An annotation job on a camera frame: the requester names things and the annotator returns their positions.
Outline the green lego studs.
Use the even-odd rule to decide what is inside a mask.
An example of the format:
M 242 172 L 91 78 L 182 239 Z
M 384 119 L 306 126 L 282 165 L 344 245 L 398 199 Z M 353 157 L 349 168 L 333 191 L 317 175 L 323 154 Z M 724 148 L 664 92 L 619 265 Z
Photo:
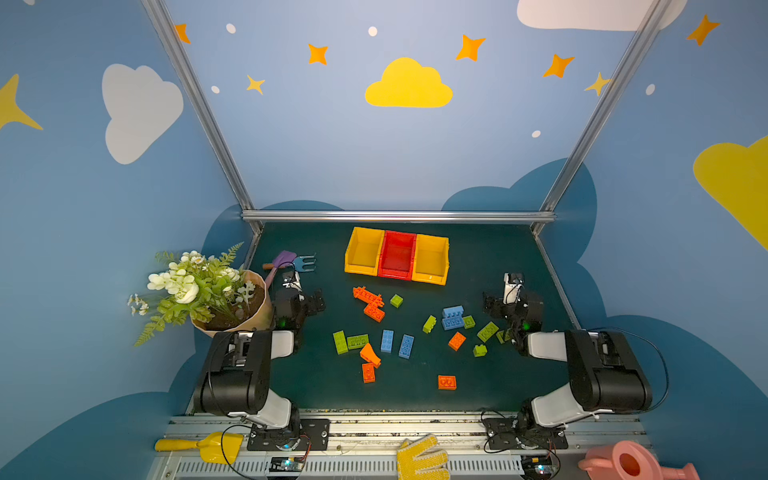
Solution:
M 349 351 L 346 336 L 343 331 L 334 332 L 333 340 L 338 355 L 343 355 Z

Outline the long orange lego assembly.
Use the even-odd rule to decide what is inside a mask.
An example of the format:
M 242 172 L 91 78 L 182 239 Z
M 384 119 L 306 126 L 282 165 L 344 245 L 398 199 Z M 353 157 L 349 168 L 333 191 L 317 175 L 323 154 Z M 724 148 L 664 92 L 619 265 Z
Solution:
M 365 302 L 368 305 L 373 305 L 375 308 L 383 307 L 384 302 L 381 295 L 373 294 L 370 291 L 367 290 L 366 287 L 354 287 L 353 288 L 353 297 L 355 299 L 361 300 Z

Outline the orange curved lego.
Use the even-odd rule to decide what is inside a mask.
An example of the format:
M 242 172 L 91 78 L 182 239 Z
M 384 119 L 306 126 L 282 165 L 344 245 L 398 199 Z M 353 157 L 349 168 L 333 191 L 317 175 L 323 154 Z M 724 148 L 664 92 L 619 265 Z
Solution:
M 366 363 L 372 364 L 375 368 L 379 368 L 381 365 L 381 359 L 375 353 L 370 343 L 366 343 L 364 347 L 360 350 L 360 357 Z

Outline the orange lego front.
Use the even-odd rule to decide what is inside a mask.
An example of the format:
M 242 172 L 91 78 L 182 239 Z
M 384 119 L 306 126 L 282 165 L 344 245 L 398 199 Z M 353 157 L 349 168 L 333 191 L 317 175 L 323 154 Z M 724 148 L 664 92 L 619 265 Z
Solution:
M 439 390 L 455 391 L 457 389 L 457 379 L 455 376 L 439 375 L 437 382 Z

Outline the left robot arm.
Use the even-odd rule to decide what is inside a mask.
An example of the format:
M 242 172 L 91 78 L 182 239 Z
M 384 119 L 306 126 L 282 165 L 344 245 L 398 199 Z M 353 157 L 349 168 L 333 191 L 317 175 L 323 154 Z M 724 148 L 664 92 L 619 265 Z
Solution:
M 235 307 L 237 327 L 213 333 L 203 370 L 193 394 L 196 413 L 241 420 L 248 430 L 249 451 L 324 451 L 330 421 L 303 420 L 297 405 L 271 388 L 272 362 L 295 354 L 308 317 L 325 310 L 320 289 L 303 291 L 300 275 L 278 274 L 273 296 L 264 279 L 246 273 Z

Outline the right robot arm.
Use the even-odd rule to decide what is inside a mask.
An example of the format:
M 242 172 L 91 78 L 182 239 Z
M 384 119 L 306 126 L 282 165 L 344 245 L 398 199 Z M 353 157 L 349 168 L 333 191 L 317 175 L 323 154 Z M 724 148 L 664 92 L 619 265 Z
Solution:
M 483 294 L 483 311 L 507 328 L 502 337 L 522 356 L 562 362 L 568 381 L 552 392 L 524 401 L 510 432 L 524 448 L 545 448 L 571 423 L 599 414 L 639 414 L 653 407 L 651 383 L 626 335 L 619 331 L 545 332 L 543 300 L 524 286 L 520 274 L 506 273 L 502 295 Z

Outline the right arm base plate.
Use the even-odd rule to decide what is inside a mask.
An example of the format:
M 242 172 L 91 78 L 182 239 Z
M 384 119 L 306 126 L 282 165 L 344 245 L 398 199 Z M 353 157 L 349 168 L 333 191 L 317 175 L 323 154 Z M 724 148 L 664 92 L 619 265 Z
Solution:
M 507 450 L 552 450 L 568 448 L 563 429 L 520 424 L 513 417 L 491 417 L 481 420 L 486 430 L 484 449 L 488 452 Z

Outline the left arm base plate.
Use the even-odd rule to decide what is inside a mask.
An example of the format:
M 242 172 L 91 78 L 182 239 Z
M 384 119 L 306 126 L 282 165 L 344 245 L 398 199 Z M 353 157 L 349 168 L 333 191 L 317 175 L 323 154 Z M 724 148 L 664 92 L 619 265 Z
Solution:
M 247 436 L 248 451 L 326 451 L 330 437 L 327 418 L 294 419 L 280 429 L 261 428 L 254 424 Z

